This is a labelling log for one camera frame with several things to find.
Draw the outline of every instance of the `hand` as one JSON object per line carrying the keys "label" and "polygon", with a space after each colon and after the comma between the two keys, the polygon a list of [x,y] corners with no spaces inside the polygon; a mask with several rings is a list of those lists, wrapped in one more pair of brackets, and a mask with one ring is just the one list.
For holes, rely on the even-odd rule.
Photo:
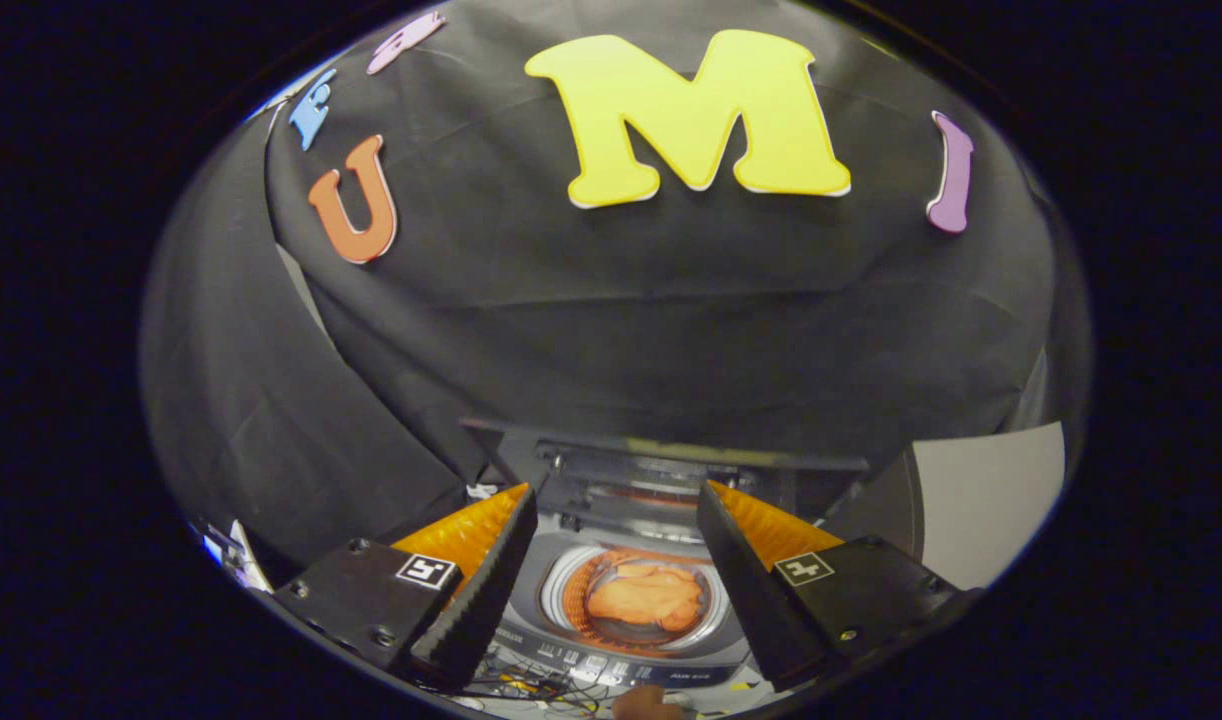
{"label": "hand", "polygon": [[683,708],[664,705],[665,688],[660,685],[638,685],[638,687],[615,698],[611,703],[611,716],[615,720],[683,720]]}

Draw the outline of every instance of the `purple letter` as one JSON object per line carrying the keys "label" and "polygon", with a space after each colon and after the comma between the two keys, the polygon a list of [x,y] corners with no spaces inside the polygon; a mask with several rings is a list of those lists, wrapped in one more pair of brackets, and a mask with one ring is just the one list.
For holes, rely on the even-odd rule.
{"label": "purple letter", "polygon": [[927,203],[927,220],[945,232],[967,229],[967,188],[971,183],[971,138],[938,111],[931,112],[945,137],[945,175],[940,177],[940,196]]}

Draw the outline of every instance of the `black fabric backdrop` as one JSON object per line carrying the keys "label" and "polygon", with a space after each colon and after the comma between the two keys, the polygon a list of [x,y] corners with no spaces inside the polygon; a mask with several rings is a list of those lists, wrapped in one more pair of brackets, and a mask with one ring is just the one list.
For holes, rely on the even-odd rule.
{"label": "black fabric backdrop", "polygon": [[[793,4],[555,9],[451,4],[445,29],[368,76],[371,49],[409,18],[390,20],[332,60],[308,152],[286,122],[306,88],[198,174],[150,276],[141,367],[164,473],[189,510],[214,524],[236,513],[309,564],[455,509],[457,483],[486,462],[456,425],[466,414],[875,468],[913,439],[1003,424],[1051,336],[1053,246],[1068,237],[968,100]],[[730,27],[815,49],[811,82],[853,191],[744,191],[731,178],[745,144],[736,123],[706,191],[665,177],[648,202],[573,207],[566,112],[527,59],[611,33],[693,77]],[[975,145],[957,237],[925,218],[943,166],[932,110]],[[401,229],[359,268],[324,242],[306,196],[369,134],[384,137]],[[340,192],[364,218],[356,182]],[[343,363],[274,243],[303,266]],[[1066,321],[1083,332],[1081,318]],[[1051,364],[1057,388],[1085,372]]]}
{"label": "black fabric backdrop", "polygon": [[[1202,332],[1222,329],[1222,197],[1173,167],[1222,165],[1222,97],[1195,97],[1222,79],[1222,18],[880,6],[1040,115],[1018,145],[1081,241],[1100,373],[1081,473],[1039,542],[953,633],[821,710],[1222,716],[1222,571],[1204,566],[1222,557],[1222,332]],[[351,12],[0,9],[0,277],[31,281],[0,282],[0,347],[31,351],[0,373],[0,718],[411,710],[198,551],[136,389],[145,270],[185,181],[260,97],[395,9]],[[262,72],[293,50],[309,60]]]}

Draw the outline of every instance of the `letter m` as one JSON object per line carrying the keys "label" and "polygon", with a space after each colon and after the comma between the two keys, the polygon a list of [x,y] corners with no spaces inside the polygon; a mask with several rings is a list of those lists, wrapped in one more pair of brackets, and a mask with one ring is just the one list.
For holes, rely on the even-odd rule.
{"label": "letter m", "polygon": [[710,40],[693,81],[616,35],[584,37],[533,56],[532,77],[550,78],[566,105],[580,174],[580,208],[646,200],[660,174],[638,163],[627,123],[660,152],[681,181],[708,189],[737,117],[748,152],[734,178],[754,192],[844,196],[851,172],[833,158],[816,88],[815,57],[794,42],[726,29]]}

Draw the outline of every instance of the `orange letter u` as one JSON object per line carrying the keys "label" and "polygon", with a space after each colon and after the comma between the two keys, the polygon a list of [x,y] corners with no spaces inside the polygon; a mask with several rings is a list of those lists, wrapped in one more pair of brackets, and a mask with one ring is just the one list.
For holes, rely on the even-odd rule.
{"label": "orange letter u", "polygon": [[397,209],[393,207],[389,182],[379,167],[381,145],[384,138],[374,134],[358,143],[358,147],[345,158],[345,166],[358,176],[367,209],[370,211],[371,224],[365,231],[356,229],[345,214],[337,192],[340,170],[324,174],[309,189],[309,204],[318,210],[318,218],[323,220],[331,246],[341,258],[358,265],[382,255],[397,236]]}

